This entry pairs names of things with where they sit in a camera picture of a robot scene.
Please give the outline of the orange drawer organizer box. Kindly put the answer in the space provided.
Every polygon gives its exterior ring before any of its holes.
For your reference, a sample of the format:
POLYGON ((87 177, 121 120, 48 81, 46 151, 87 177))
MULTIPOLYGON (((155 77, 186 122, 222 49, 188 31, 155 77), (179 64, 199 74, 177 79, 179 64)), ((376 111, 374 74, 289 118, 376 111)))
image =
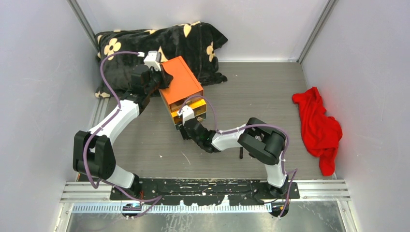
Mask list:
POLYGON ((162 63, 163 69, 173 76, 169 87, 161 89, 160 95, 168 107, 168 112, 176 130, 179 130, 179 124, 182 118, 177 112, 182 108, 183 102, 188 98, 188 106, 193 109, 194 116, 201 122, 206 119, 207 105, 204 99, 198 97, 204 94, 203 87, 186 64, 183 57, 178 56, 162 63))

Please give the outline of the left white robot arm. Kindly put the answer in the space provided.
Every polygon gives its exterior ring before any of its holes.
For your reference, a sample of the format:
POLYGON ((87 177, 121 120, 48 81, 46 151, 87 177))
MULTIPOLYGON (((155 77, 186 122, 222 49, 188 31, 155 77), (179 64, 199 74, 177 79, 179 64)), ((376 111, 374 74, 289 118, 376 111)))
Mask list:
POLYGON ((113 144, 128 124, 147 107, 151 95, 169 87, 173 76, 163 65, 154 69, 138 65, 132 71, 132 86, 121 97, 117 107, 97 126, 89 131, 78 131, 74 136, 73 169, 81 174, 122 187, 130 200, 139 197, 139 176, 121 168, 113 151, 113 144))

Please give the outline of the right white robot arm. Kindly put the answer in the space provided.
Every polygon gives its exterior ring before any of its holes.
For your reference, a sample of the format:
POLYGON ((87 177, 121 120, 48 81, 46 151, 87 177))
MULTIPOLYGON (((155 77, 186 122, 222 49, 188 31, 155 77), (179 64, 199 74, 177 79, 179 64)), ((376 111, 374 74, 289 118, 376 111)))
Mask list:
POLYGON ((193 140, 207 153, 217 153, 239 147, 264 164, 269 194, 276 199, 286 194, 288 174, 284 168, 284 154, 289 145, 288 135, 274 125, 251 117, 248 122, 231 130, 208 130, 197 119, 179 124, 184 140, 193 140))

